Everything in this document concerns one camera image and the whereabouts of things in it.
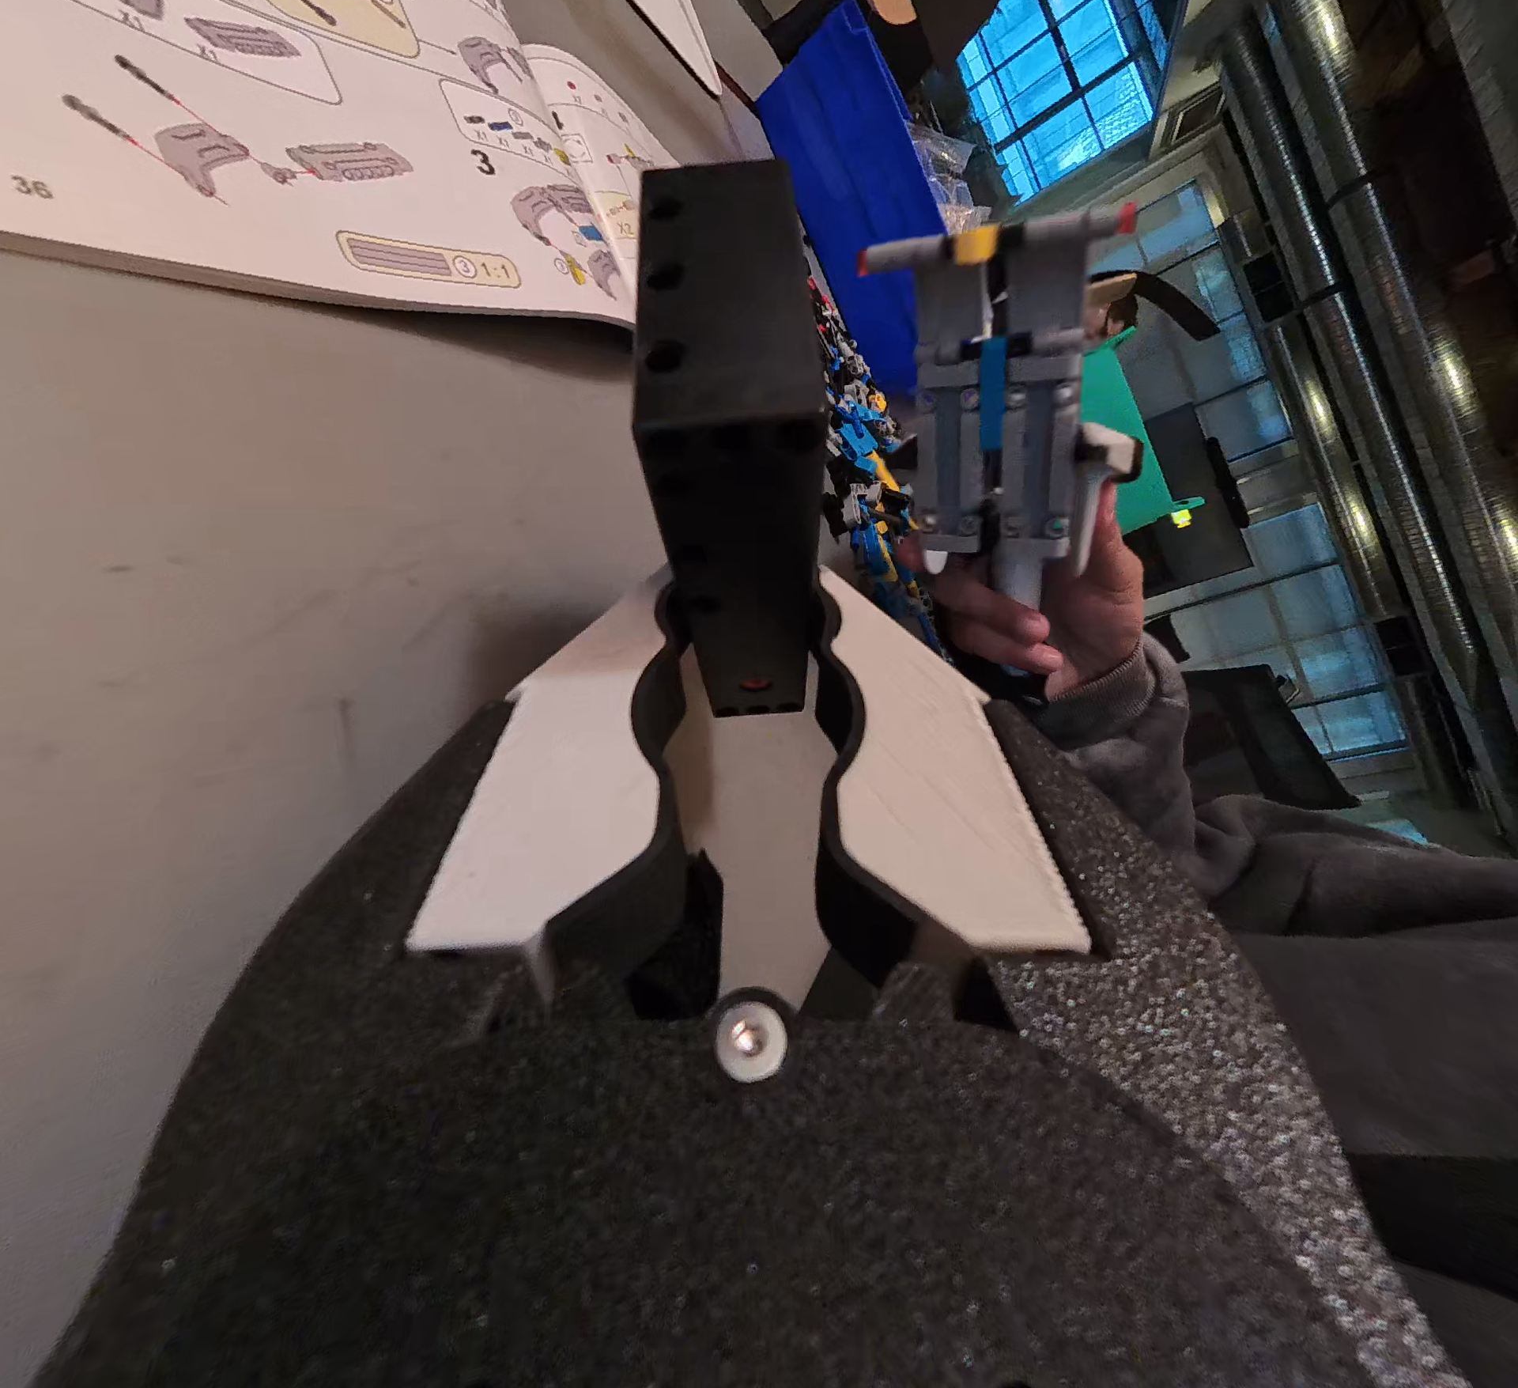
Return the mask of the building instruction booklet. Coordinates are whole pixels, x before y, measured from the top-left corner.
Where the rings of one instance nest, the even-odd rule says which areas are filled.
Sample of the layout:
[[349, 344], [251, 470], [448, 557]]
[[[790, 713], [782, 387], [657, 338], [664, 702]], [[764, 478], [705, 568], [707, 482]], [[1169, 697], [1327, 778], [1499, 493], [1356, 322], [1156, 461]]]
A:
[[3, 0], [3, 245], [356, 306], [630, 328], [678, 161], [506, 0]]

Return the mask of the grey desk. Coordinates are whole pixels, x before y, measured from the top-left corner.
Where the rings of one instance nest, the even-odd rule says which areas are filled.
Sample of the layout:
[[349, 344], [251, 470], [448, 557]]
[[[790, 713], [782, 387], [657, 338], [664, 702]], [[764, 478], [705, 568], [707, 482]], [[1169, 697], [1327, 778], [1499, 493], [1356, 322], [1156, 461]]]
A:
[[3, 253], [3, 1385], [284, 909], [659, 563], [625, 362]]

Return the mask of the person's right hand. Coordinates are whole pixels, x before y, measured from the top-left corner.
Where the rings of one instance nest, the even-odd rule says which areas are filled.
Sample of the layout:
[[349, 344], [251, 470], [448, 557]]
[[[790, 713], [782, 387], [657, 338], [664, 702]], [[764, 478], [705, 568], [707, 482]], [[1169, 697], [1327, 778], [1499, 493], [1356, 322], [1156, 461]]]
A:
[[1116, 482], [1102, 486], [1086, 571], [1072, 574], [1065, 560], [1049, 565], [1038, 608], [997, 592], [979, 560], [954, 558], [933, 589], [951, 643], [998, 667], [1041, 676], [1051, 699], [1124, 667], [1144, 635], [1144, 573], [1123, 539], [1116, 493]]

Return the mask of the black perforated battery box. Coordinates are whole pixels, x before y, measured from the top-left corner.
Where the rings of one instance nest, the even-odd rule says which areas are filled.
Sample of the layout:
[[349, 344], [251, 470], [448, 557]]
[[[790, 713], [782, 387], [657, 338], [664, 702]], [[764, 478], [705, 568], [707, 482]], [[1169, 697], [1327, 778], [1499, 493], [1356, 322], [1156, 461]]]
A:
[[632, 431], [711, 713], [807, 702], [829, 399], [780, 159], [641, 180]]

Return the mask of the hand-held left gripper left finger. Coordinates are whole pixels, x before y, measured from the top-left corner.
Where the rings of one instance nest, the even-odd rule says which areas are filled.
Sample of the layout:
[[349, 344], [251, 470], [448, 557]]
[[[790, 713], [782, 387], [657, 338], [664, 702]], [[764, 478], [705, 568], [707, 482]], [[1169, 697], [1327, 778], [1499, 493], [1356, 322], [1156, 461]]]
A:
[[686, 646], [659, 569], [522, 678], [410, 955], [504, 955], [549, 997], [571, 965], [622, 981], [659, 952], [688, 892], [667, 759]]

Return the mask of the grey building block assembly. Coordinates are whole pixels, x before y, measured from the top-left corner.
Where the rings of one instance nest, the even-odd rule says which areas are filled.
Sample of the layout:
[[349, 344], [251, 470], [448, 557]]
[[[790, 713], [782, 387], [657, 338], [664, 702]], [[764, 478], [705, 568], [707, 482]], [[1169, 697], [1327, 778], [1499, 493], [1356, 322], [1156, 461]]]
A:
[[863, 250], [861, 276], [914, 277], [922, 544], [989, 560], [1056, 544], [1070, 565], [1091, 247], [1136, 217], [1128, 202]]

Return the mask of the blue plastic bin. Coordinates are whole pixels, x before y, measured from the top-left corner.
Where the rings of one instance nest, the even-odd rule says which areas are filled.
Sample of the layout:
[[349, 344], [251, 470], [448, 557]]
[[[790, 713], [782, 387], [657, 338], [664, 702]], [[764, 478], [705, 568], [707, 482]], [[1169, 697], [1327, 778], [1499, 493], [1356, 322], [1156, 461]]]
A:
[[866, 14], [842, 0], [758, 97], [772, 153], [831, 297], [877, 386], [916, 386], [917, 312], [909, 271], [861, 276], [869, 245], [939, 238], [939, 204], [908, 129], [908, 108]]

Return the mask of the clear plastic bags bundle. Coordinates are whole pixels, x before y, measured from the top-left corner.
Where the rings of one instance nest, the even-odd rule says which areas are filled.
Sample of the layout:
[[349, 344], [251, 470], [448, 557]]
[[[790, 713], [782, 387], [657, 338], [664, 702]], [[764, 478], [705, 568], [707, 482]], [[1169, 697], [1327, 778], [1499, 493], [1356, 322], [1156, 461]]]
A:
[[994, 209], [975, 199], [968, 180], [973, 145], [916, 119], [908, 121], [908, 135], [925, 171], [944, 230], [959, 234], [990, 223]]

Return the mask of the green plastic bin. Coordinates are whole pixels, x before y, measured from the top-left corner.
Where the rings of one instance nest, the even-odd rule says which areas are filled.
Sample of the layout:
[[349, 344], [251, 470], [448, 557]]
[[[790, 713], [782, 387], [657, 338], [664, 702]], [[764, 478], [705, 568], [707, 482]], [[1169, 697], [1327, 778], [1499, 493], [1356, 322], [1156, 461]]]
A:
[[1099, 343], [1085, 356], [1081, 418], [1085, 423], [1115, 429], [1142, 442], [1144, 458], [1137, 478], [1116, 486], [1116, 520], [1124, 534], [1156, 525], [1187, 529], [1206, 504], [1203, 496], [1180, 499], [1172, 494], [1161, 461], [1156, 458], [1137, 400], [1118, 356], [1134, 335], [1126, 328]]

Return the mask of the silver ventilation duct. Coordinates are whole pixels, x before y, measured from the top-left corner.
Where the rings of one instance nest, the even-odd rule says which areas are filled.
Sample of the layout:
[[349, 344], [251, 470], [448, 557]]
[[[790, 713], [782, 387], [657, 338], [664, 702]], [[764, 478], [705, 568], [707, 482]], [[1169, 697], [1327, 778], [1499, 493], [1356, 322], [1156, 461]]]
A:
[[1340, 1], [1242, 0], [1215, 54], [1376, 528], [1478, 791], [1515, 834], [1515, 482], [1450, 317], [1394, 236]]

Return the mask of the pile of blue yellow pieces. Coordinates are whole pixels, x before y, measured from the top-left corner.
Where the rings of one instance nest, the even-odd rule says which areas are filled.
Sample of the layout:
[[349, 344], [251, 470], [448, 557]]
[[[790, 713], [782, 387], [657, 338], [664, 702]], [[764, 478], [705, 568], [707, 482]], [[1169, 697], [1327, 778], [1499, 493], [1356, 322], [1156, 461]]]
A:
[[912, 486], [896, 475], [906, 435], [849, 330], [842, 349], [820, 341], [820, 351], [829, 403], [823, 520], [836, 541], [849, 544], [863, 593], [947, 659], [931, 596], [900, 553], [901, 541], [919, 526]]

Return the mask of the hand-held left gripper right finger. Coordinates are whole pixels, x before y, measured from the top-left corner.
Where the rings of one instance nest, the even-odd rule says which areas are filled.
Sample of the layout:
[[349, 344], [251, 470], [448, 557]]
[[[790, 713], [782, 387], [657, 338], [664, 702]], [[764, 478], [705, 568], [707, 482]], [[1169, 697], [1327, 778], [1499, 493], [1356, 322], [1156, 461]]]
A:
[[924, 928], [952, 965], [1091, 955], [989, 695], [825, 566], [815, 608], [815, 716], [834, 750], [815, 904], [831, 947], [872, 987]]

